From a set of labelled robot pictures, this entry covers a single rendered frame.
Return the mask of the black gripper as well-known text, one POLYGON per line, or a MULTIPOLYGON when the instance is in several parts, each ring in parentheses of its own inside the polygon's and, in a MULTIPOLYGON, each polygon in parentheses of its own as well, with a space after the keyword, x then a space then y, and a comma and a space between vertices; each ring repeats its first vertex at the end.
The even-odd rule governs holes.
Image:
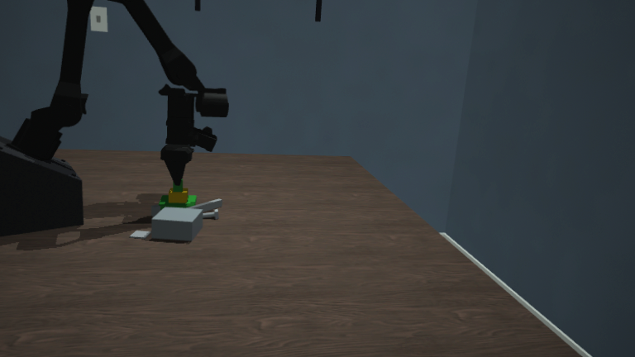
POLYGON ((194 149, 187 145, 187 139, 193 123, 193 117, 167 115, 167 145, 161 150, 160 159, 165 162, 175 186, 181 184, 185 165, 192 159, 194 149))

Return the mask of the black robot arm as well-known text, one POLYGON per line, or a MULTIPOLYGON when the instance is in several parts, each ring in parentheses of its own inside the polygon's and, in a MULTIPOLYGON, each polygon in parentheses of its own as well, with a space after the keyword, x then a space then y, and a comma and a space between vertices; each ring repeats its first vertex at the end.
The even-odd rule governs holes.
MULTIPOLYGON (((159 94, 168 96, 168 116, 227 117, 229 102, 225 88, 205 88, 197 77, 197 70, 189 58, 179 50, 165 33, 144 0, 108 0, 119 2, 129 11, 147 40, 155 49, 168 80, 198 93, 186 93, 184 88, 166 84, 159 94)), ((38 160, 51 160, 60 146, 59 130, 74 126, 86 114, 88 94, 81 94, 81 72, 88 15, 94 0, 67 0, 68 14, 60 80, 49 107, 31 112, 31 121, 21 125, 12 143, 6 146, 38 160), (56 133, 57 132, 57 133, 56 133)))

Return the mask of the grey curved bar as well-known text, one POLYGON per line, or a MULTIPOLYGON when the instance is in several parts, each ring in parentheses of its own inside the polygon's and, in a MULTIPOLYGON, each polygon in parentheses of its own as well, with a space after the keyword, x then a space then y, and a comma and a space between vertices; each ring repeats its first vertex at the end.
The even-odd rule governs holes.
POLYGON ((210 202, 205 202, 205 203, 201 203, 201 204, 198 204, 192 207, 186 207, 186 208, 203 209, 203 211, 205 212, 205 211, 209 211, 218 207, 222 207, 222 199, 216 199, 210 202))

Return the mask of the grey metal bolt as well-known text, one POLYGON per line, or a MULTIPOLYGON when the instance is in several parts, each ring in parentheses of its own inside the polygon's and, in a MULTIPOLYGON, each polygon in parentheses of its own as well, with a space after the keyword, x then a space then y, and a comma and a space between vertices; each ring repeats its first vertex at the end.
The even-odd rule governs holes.
POLYGON ((203 218, 205 217, 215 217, 215 219, 218 219, 218 210, 214 209, 215 212, 209 212, 209 213, 203 213, 203 218))

